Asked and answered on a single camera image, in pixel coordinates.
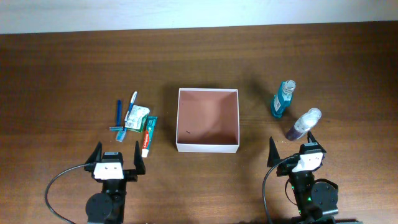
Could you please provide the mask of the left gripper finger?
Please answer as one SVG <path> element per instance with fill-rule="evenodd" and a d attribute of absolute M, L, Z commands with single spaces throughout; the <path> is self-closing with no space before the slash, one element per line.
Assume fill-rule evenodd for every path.
<path fill-rule="evenodd" d="M 142 152 L 140 149 L 139 141 L 136 141 L 134 148 L 134 166 L 137 175 L 145 175 L 146 167 L 142 158 Z"/>
<path fill-rule="evenodd" d="M 86 160 L 86 164 L 99 162 L 101 160 L 101 155 L 102 155 L 102 143 L 99 142 L 96 145 L 94 151 L 89 156 L 89 158 Z"/>

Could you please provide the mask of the blue white toothbrush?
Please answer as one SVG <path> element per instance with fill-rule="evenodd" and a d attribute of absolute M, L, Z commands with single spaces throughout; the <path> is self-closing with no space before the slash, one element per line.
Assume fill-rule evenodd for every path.
<path fill-rule="evenodd" d="M 127 121 L 128 121 L 129 115 L 131 114 L 131 111 L 132 111 L 134 102 L 135 102 L 135 100 L 136 100 L 136 96 L 137 96 L 137 92 L 135 91 L 135 92 L 132 94 L 132 97 L 131 97 L 131 100 L 130 100 L 130 104 L 129 104 L 129 109 L 128 109 L 128 111 L 127 111 L 127 113 L 126 113 L 126 116 L 125 116 L 125 119 L 124 119 L 124 127 L 122 128 L 122 130 L 118 131 L 118 133 L 117 133 L 117 135 L 116 135 L 116 140 L 117 140 L 118 142 L 123 142 L 123 140 L 124 140 L 124 138 L 125 138 Z"/>

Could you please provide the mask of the blue disposable razor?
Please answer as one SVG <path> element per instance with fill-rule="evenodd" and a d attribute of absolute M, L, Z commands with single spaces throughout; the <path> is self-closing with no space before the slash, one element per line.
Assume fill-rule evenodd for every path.
<path fill-rule="evenodd" d="M 122 101 L 117 101 L 116 109 L 116 125 L 109 128 L 110 131 L 121 131 L 123 127 L 121 126 L 121 116 L 122 116 Z"/>

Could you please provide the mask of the green white wipes packet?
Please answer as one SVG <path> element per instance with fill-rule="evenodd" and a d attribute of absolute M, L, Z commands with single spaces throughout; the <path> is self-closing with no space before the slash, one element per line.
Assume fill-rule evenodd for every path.
<path fill-rule="evenodd" d="M 150 113 L 149 108 L 134 105 L 131 114 L 129 115 L 126 129 L 141 133 L 144 129 L 146 119 L 149 113 Z"/>

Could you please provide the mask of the blue mouthwash bottle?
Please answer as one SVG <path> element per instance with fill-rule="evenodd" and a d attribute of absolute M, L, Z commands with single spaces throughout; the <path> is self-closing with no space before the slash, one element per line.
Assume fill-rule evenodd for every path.
<path fill-rule="evenodd" d="M 281 118 L 283 116 L 285 109 L 290 106 L 293 100 L 295 87 L 296 84 L 293 80 L 287 80 L 281 83 L 271 103 L 273 117 Z"/>

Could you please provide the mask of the Colgate toothpaste tube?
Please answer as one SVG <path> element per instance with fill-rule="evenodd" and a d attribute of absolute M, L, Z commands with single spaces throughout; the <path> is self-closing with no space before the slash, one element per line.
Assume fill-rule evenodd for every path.
<path fill-rule="evenodd" d="M 141 156 L 144 158 L 146 158 L 149 155 L 150 145 L 156 127 L 157 118 L 158 118 L 157 116 L 149 116 L 147 118 L 146 131 L 144 135 L 142 154 L 141 154 Z"/>

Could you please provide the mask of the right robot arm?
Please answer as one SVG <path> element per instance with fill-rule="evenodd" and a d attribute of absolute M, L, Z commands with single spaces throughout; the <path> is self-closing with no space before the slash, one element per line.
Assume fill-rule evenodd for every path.
<path fill-rule="evenodd" d="M 307 143 L 300 146 L 298 153 L 281 159 L 275 142 L 269 139 L 269 171 L 263 180 L 266 184 L 273 170 L 278 177 L 287 176 L 295 197 L 299 216 L 293 217 L 291 223 L 334 223 L 338 214 L 338 185 L 327 179 L 315 179 L 314 172 L 321 168 L 326 150 L 307 133 Z"/>

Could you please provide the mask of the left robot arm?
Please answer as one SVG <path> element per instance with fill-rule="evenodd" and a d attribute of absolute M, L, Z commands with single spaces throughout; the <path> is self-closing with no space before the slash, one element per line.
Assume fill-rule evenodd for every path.
<path fill-rule="evenodd" d="M 85 207 L 88 223 L 124 222 L 124 209 L 127 195 L 127 183 L 136 182 L 140 175 L 146 173 L 146 167 L 138 142 L 134 147 L 134 169 L 124 169 L 121 152 L 102 152 L 99 142 L 85 162 L 84 170 L 102 184 L 100 193 L 92 195 Z"/>

